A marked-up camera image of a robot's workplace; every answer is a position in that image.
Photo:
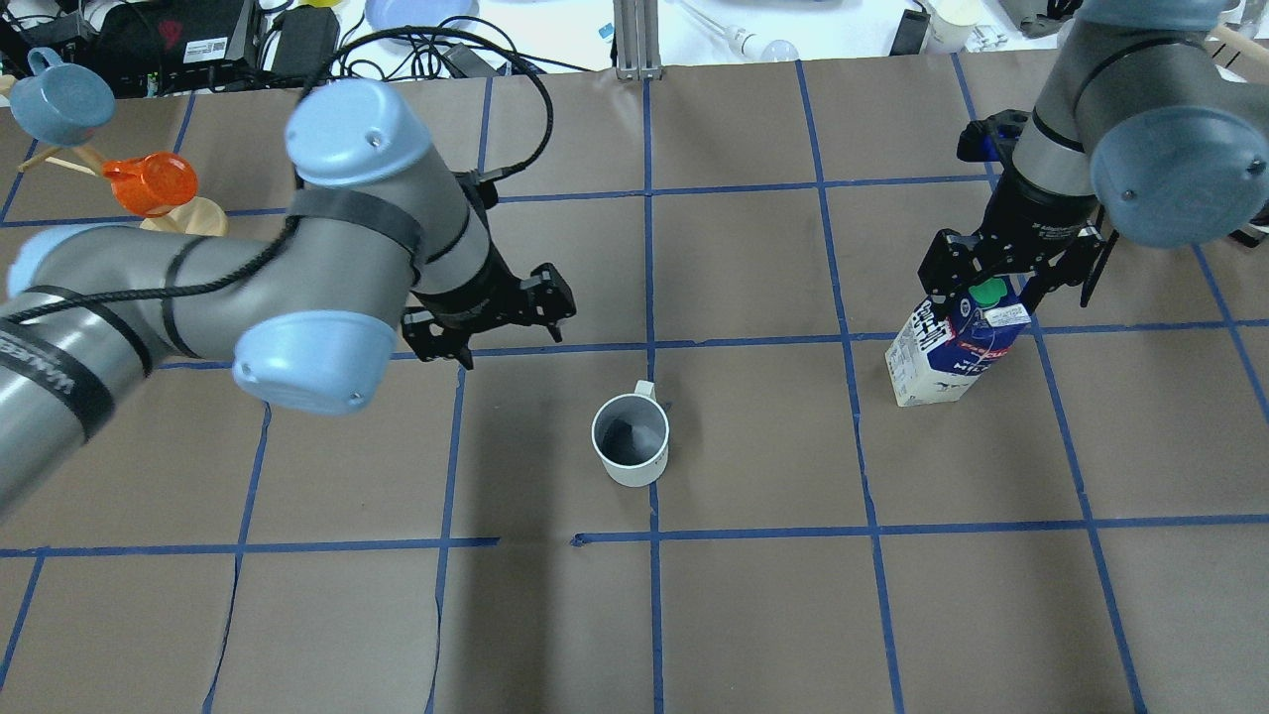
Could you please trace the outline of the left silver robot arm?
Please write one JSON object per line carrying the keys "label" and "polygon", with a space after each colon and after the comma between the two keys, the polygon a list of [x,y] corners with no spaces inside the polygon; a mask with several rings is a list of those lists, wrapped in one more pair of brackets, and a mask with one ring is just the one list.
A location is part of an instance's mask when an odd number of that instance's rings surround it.
{"label": "left silver robot arm", "polygon": [[418,360],[472,367],[470,339],[560,325],[577,306],[544,263],[516,276],[494,243],[495,184],[454,172],[385,82],[308,88],[286,126],[297,179],[273,241],[124,223],[28,238],[3,302],[3,515],[114,419],[173,356],[228,361],[273,406],[363,410],[398,339]]}

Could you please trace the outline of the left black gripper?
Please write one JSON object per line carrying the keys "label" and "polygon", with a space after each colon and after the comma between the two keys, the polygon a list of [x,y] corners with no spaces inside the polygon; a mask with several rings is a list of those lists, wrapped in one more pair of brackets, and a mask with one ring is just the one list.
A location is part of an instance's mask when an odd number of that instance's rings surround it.
{"label": "left black gripper", "polygon": [[457,361],[475,369],[470,339],[505,325],[543,326],[553,342],[563,342],[561,323],[576,315],[574,290],[552,263],[525,279],[514,275],[489,230],[489,209],[499,197],[492,180],[453,176],[470,204],[463,232],[448,252],[421,268],[412,288],[418,306],[401,315],[404,342],[420,361]]}

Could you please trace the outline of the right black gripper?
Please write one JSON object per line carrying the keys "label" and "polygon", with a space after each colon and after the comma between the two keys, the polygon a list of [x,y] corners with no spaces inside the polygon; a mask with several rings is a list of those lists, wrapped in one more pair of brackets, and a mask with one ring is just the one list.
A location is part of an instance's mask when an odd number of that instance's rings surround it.
{"label": "right black gripper", "polygon": [[999,162],[1001,176],[978,230],[939,230],[917,268],[937,320],[994,276],[1029,276],[1022,304],[1032,317],[1060,288],[1079,288],[1079,304],[1088,307],[1119,243],[1118,232],[1104,227],[1088,155],[1053,137],[1032,113],[1003,110],[970,122],[957,157]]}

